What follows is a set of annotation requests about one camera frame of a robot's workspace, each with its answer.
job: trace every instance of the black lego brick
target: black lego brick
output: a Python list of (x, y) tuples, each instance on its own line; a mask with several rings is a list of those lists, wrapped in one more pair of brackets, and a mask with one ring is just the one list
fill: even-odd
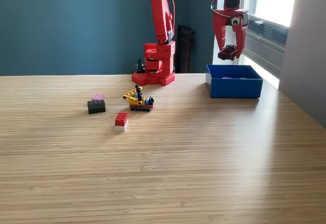
[(104, 108), (94, 108), (94, 109), (89, 109), (88, 114), (96, 114), (96, 113), (103, 113), (106, 112), (105, 107)]
[(106, 112), (104, 100), (88, 101), (87, 108), (88, 108), (88, 114)]
[(104, 100), (88, 101), (87, 107), (88, 109), (105, 108), (105, 102)]

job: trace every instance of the cable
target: cable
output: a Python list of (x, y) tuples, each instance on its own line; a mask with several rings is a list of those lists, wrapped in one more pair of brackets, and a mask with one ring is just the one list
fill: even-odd
[(174, 1), (171, 0), (172, 2), (172, 6), (173, 6), (173, 14), (172, 14), (172, 18), (173, 18), (173, 21), (172, 21), (172, 30), (173, 30), (173, 36), (174, 36), (174, 25), (175, 25), (175, 16), (174, 16), (174, 13), (175, 13), (175, 6), (174, 6)]
[(212, 3), (212, 5), (210, 6), (210, 8), (212, 9), (212, 11), (215, 12), (215, 13), (217, 13), (217, 14), (219, 14), (219, 15), (221, 15), (221, 16), (223, 16), (223, 17), (231, 18), (231, 16), (227, 16), (227, 15), (221, 14), (221, 13), (219, 13), (218, 11), (216, 11), (214, 9), (214, 5), (216, 4), (217, 1), (218, 0), (214, 0), (213, 3)]

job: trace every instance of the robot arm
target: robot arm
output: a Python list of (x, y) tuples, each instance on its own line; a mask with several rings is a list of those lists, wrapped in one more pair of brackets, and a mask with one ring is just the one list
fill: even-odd
[[(248, 11), (240, 10), (241, 0), (225, 0), (224, 9), (214, 9), (214, 0), (211, 5), (213, 11), (213, 29), (219, 44), (221, 59), (233, 60), (240, 57), (248, 27)], [(151, 0), (155, 34), (158, 44), (145, 44), (145, 74), (134, 73), (132, 80), (140, 85), (147, 83), (166, 86), (174, 81), (173, 56), (175, 53), (174, 36), (174, 2), (173, 14), (170, 13), (168, 0)], [(237, 46), (225, 47), (226, 26), (232, 26), (236, 33)]]
[[(220, 51), (225, 49), (226, 26), (230, 25), (236, 33), (237, 58), (241, 55), (244, 46), (244, 36), (248, 27), (248, 11), (240, 10), (241, 0), (225, 0), (223, 10), (213, 9), (213, 29), (219, 44)], [(153, 21), (156, 38), (159, 44), (169, 44), (174, 36), (174, 3), (173, 14), (170, 13), (167, 0), (151, 0)]]

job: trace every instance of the blue bin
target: blue bin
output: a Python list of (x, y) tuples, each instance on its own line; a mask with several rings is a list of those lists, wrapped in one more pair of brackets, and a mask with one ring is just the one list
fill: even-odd
[(211, 98), (260, 98), (263, 79), (250, 65), (207, 65)]

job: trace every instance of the yellow lego vehicle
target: yellow lego vehicle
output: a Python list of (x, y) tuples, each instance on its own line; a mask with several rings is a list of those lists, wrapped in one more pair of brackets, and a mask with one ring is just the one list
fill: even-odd
[(135, 89), (123, 95), (123, 99), (129, 101), (130, 110), (150, 111), (154, 107), (154, 99), (152, 96), (146, 98), (141, 93), (142, 87), (136, 85)]

